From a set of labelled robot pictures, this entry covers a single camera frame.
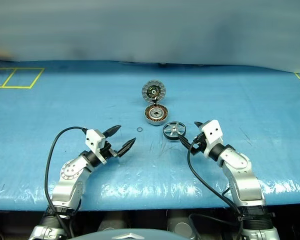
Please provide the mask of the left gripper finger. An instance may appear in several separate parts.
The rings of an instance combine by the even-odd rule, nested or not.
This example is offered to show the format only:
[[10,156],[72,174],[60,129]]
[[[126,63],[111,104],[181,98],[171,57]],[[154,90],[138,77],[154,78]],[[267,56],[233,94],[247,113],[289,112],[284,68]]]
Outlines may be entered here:
[[123,146],[122,148],[117,152],[117,156],[118,157],[122,157],[124,154],[126,154],[131,147],[133,146],[133,144],[135,143],[136,138],[132,138],[130,140],[128,140]]
[[107,130],[105,130],[103,132],[103,135],[105,137],[111,137],[113,136],[119,129],[121,128],[121,125],[115,125],[115,126],[112,126],[110,128],[108,128]]

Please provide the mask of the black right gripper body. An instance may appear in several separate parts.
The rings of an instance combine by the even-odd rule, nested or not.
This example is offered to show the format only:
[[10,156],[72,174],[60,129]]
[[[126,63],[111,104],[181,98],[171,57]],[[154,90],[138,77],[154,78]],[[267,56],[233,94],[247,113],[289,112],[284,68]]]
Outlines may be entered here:
[[204,153],[207,148],[206,136],[204,133],[197,135],[192,142],[192,146],[189,148],[192,155],[196,155],[199,152]]

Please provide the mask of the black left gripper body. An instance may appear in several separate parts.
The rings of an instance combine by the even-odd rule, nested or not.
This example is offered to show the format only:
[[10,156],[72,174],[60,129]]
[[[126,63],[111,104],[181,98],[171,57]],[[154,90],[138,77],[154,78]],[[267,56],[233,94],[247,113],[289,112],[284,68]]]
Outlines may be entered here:
[[104,147],[101,149],[101,156],[105,160],[108,160],[112,157],[117,158],[118,152],[112,149],[112,145],[108,141],[105,141]]

